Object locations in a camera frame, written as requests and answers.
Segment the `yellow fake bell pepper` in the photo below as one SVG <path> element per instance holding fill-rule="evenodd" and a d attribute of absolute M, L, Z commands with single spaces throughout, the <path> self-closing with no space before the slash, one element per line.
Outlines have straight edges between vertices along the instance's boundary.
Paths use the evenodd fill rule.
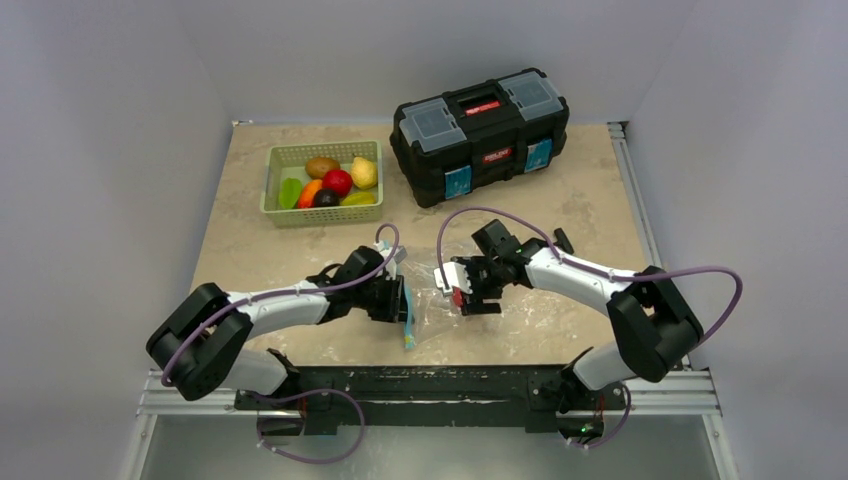
<path fill-rule="evenodd" d="M 377 203 L 377 197 L 367 191 L 358 191 L 347 195 L 340 201 L 340 206 L 361 206 Z"/>

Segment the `clear zip top bag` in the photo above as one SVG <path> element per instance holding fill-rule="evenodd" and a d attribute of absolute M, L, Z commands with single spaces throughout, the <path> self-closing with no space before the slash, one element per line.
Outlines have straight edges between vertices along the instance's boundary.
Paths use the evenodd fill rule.
<path fill-rule="evenodd" d="M 436 256 L 431 248 L 410 247 L 399 255 L 413 319 L 402 314 L 397 325 L 375 326 L 380 340 L 412 356 L 435 355 L 446 362 L 467 354 L 467 363 L 482 363 L 491 352 L 516 358 L 524 349 L 544 349 L 551 340 L 572 340 L 573 308 L 550 293 L 506 288 L 501 311 L 463 316 L 436 286 Z"/>

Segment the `red fake apple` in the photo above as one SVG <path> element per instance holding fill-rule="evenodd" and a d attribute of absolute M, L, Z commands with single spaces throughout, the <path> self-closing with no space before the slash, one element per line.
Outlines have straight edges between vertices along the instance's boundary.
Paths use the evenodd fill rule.
<path fill-rule="evenodd" d="M 329 188 L 336 191 L 341 198 L 346 197 L 353 188 L 353 179 L 351 175 L 343 169 L 327 173 L 322 180 L 323 188 Z"/>

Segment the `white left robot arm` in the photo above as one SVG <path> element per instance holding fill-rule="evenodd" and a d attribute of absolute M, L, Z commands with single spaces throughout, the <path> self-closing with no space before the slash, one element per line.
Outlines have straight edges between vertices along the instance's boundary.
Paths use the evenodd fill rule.
<path fill-rule="evenodd" d="M 409 329 L 414 315 L 399 271 L 401 250 L 385 242 L 360 246 L 342 263 L 283 289 L 226 292 L 210 282 L 196 287 L 149 337 L 145 350 L 166 383 L 187 401 L 219 388 L 258 393 L 272 408 L 292 405 L 299 371 L 281 352 L 246 348 L 258 336 L 313 326 L 364 311 L 377 322 Z"/>

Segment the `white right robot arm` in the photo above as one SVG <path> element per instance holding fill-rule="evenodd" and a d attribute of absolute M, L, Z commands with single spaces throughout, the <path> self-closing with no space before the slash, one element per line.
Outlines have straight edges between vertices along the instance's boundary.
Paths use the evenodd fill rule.
<path fill-rule="evenodd" d="M 472 236 L 478 254 L 454 256 L 438 274 L 441 290 L 464 315 L 494 314 L 508 285 L 559 294 L 604 315 L 612 342 L 580 354 L 564 369 L 561 392 L 576 407 L 602 388 L 631 378 L 657 383 L 703 339 L 704 329 L 665 271 L 604 268 L 559 243 L 524 242 L 499 220 Z"/>

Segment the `yellow fake pear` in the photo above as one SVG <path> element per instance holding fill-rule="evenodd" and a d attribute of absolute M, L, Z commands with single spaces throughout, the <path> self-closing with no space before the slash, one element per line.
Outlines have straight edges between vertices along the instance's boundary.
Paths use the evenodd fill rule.
<path fill-rule="evenodd" d="M 350 176 L 353 184 L 360 190 L 371 189 L 379 183 L 377 164 L 361 156 L 353 158 Z"/>

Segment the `brown orange fake fruit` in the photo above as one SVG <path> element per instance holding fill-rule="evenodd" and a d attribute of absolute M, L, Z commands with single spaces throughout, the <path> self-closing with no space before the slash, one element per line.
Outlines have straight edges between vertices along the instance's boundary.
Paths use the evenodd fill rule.
<path fill-rule="evenodd" d="M 327 173 L 340 169 L 341 165 L 337 160 L 323 156 L 311 158 L 304 166 L 306 174 L 313 180 L 323 179 Z"/>

